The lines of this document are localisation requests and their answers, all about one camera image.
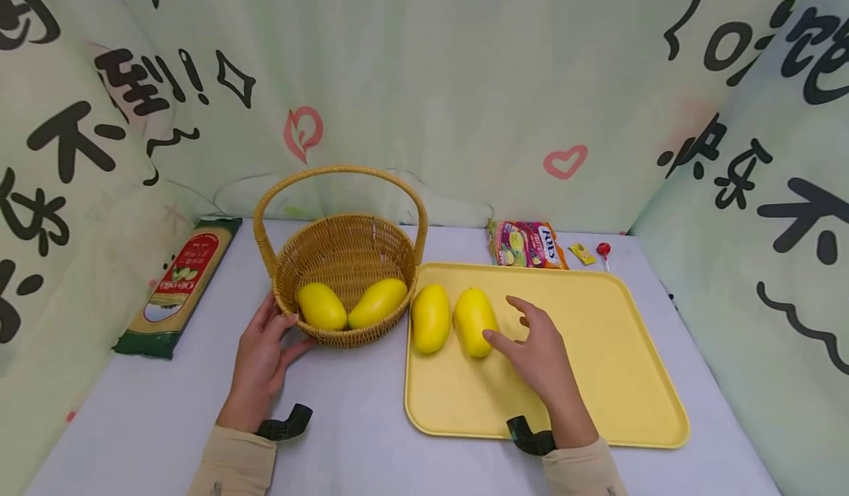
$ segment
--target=basket handle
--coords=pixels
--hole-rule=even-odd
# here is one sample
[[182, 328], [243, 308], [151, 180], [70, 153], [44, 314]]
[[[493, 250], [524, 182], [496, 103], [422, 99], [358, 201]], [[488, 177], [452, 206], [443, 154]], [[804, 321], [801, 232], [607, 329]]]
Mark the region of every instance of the basket handle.
[[270, 246], [270, 241], [268, 240], [268, 235], [265, 230], [265, 223], [262, 221], [262, 218], [265, 215], [266, 207], [268, 206], [270, 200], [275, 195], [278, 195], [281, 190], [289, 187], [298, 181], [302, 181], [306, 178], [312, 178], [319, 175], [325, 175], [328, 173], [361, 173], [363, 175], [374, 176], [375, 178], [383, 179], [384, 181], [390, 182], [396, 185], [398, 188], [403, 190], [410, 196], [410, 199], [413, 200], [413, 203], [416, 204], [416, 209], [419, 211], [419, 232], [416, 234], [416, 244], [415, 244], [415, 261], [416, 265], [420, 265], [422, 262], [422, 256], [425, 254], [425, 238], [427, 237], [427, 212], [425, 211], [425, 204], [422, 202], [421, 198], [416, 191], [413, 190], [409, 184], [403, 182], [401, 178], [389, 173], [384, 172], [383, 170], [376, 170], [375, 168], [369, 167], [358, 167], [352, 165], [335, 165], [329, 167], [318, 167], [318, 168], [309, 168], [308, 170], [304, 170], [303, 172], [297, 172], [295, 175], [290, 176], [289, 178], [285, 178], [283, 181], [275, 184], [265, 195], [262, 196], [260, 202], [256, 205], [254, 209], [254, 237], [256, 238], [256, 244], [260, 248], [260, 255], [262, 256], [262, 261], [266, 265], [266, 269], [268, 269], [268, 276], [271, 277], [274, 274], [274, 265], [277, 262], [277, 255], [274, 254], [274, 249]]

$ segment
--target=left hand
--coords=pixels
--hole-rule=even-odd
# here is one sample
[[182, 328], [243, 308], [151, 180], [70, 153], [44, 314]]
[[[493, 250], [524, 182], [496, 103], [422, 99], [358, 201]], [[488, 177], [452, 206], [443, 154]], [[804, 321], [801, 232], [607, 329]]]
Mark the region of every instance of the left hand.
[[281, 348], [280, 341], [297, 321], [297, 315], [280, 314], [272, 293], [266, 296], [239, 339], [233, 384], [216, 421], [219, 427], [255, 433], [263, 420], [270, 418], [274, 397], [283, 389], [286, 368], [316, 344], [308, 338]]

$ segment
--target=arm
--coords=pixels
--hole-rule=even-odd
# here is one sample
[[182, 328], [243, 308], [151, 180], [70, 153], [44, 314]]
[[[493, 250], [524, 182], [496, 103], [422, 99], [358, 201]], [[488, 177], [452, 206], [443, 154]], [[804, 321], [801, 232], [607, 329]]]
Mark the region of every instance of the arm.
[[544, 310], [512, 296], [507, 302], [525, 314], [520, 322], [530, 329], [528, 338], [512, 341], [493, 330], [483, 335], [548, 409], [558, 450], [542, 464], [552, 496], [627, 496], [607, 442], [581, 398], [563, 336]]
[[284, 317], [268, 294], [239, 339], [230, 394], [219, 413], [189, 496], [263, 496], [274, 472], [277, 445], [256, 436], [283, 388], [286, 368], [315, 345], [298, 342], [281, 349], [280, 341], [297, 322]]

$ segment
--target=wicker basket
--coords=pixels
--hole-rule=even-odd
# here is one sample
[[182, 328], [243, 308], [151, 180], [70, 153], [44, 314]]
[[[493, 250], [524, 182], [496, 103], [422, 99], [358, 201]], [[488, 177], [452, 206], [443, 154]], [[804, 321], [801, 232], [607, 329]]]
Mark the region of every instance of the wicker basket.
[[[415, 245], [401, 228], [389, 220], [367, 214], [341, 214], [325, 217], [302, 228], [275, 256], [262, 221], [268, 202], [298, 181], [327, 173], [362, 173], [389, 181], [404, 190], [419, 210], [419, 233]], [[378, 280], [394, 277], [407, 284], [404, 301], [387, 317], [366, 328], [327, 330], [298, 321], [303, 333], [325, 345], [339, 347], [370, 343], [398, 323], [416, 289], [427, 226], [425, 205], [408, 184], [391, 173], [367, 167], [331, 166], [296, 173], [268, 190], [254, 210], [256, 244], [268, 269], [274, 298], [284, 313], [298, 311], [297, 291], [311, 282], [329, 285], [347, 312], [351, 312], [368, 286]]]

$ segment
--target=hand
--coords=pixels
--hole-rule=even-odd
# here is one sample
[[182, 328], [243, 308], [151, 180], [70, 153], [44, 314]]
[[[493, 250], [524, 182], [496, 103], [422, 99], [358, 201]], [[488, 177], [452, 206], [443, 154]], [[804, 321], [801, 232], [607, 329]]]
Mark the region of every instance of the hand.
[[274, 295], [269, 293], [239, 339], [230, 394], [216, 421], [219, 427], [255, 433], [270, 417], [286, 368], [315, 345], [316, 340], [308, 338], [282, 349], [280, 341], [298, 316], [279, 313]]
[[583, 447], [598, 440], [598, 431], [581, 398], [563, 336], [546, 311], [508, 296], [507, 302], [525, 315], [519, 319], [531, 331], [525, 341], [512, 341], [500, 332], [484, 330], [484, 339], [507, 357], [516, 374], [539, 395], [548, 409], [557, 447]]

